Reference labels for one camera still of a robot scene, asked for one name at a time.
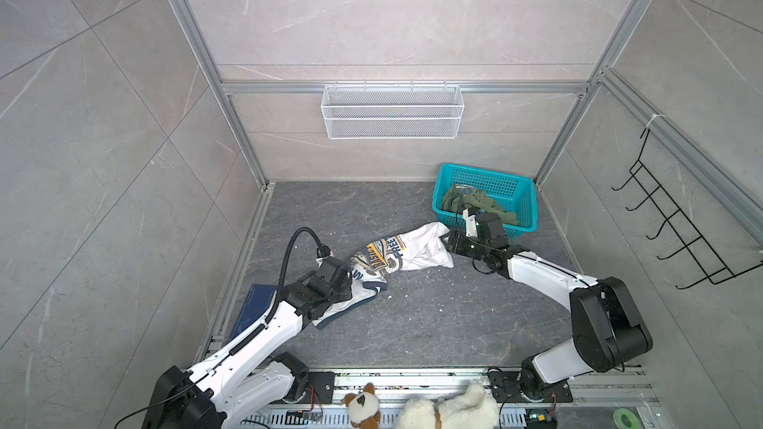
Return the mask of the teal plastic basket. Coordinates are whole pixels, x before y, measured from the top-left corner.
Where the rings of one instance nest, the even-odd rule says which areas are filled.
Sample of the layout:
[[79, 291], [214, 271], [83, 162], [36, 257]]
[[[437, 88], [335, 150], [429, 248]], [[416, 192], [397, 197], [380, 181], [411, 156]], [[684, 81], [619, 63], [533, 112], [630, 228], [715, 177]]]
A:
[[465, 228], [460, 214], [445, 211], [441, 206], [443, 197], [453, 185], [468, 185], [478, 191], [484, 191], [505, 211], [514, 213], [519, 223], [504, 225], [505, 234], [510, 240], [534, 232], [538, 227], [538, 199], [536, 187], [530, 178], [457, 164], [443, 164], [433, 190], [433, 212], [443, 224], [451, 228]]

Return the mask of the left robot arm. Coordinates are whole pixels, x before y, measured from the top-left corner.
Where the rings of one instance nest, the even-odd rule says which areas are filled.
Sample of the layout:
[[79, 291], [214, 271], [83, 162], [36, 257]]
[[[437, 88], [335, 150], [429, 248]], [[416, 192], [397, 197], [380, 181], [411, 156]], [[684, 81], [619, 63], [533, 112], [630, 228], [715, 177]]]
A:
[[[308, 234], [316, 244], [318, 268], [285, 283], [296, 240]], [[276, 292], [266, 313], [210, 357], [182, 371], [173, 365], [159, 377], [147, 407], [117, 420], [119, 427], [142, 414], [144, 428], [222, 428], [234, 419], [234, 392], [259, 365], [334, 304], [352, 297], [348, 264], [335, 258], [312, 228], [302, 226], [290, 238]]]

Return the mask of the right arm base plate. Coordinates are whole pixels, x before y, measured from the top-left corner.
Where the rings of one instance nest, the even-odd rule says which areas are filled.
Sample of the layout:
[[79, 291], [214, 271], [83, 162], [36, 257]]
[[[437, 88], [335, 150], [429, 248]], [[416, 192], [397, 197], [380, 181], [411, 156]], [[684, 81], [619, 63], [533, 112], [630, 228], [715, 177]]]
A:
[[485, 373], [489, 388], [498, 403], [572, 403], [573, 396], [567, 381], [541, 385], [539, 389], [521, 389], [519, 371], [504, 371], [489, 367]]

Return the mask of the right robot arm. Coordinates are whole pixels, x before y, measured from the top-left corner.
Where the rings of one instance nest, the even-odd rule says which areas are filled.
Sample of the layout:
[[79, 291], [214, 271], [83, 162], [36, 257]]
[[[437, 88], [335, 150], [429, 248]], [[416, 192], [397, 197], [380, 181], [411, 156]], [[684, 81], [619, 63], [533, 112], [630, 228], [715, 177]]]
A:
[[625, 363], [653, 349], [651, 333], [622, 280], [575, 273], [504, 238], [479, 242], [453, 230], [443, 242], [449, 252], [485, 263], [490, 274], [525, 284], [570, 313], [572, 337], [522, 362], [518, 390], [524, 399], [540, 402], [573, 377], [625, 369]]

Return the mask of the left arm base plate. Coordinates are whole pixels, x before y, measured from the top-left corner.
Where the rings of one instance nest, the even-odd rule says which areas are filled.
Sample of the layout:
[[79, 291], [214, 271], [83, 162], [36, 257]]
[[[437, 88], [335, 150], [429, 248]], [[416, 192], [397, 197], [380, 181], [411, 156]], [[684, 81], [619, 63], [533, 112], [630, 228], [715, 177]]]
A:
[[294, 379], [282, 401], [291, 404], [329, 404], [334, 397], [335, 376], [331, 371], [302, 373]]

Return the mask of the white navy-trimmed tank top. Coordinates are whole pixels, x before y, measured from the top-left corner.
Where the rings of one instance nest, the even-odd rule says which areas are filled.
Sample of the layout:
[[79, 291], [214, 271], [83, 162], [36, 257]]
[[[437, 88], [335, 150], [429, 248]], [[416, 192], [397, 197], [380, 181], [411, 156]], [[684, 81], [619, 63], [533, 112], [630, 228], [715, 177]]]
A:
[[313, 321], [323, 329], [346, 312], [370, 302], [387, 290], [387, 280], [398, 271], [453, 267], [453, 258], [442, 241], [450, 230], [442, 222], [431, 222], [405, 234], [396, 234], [367, 244], [349, 261], [351, 299], [331, 305]]

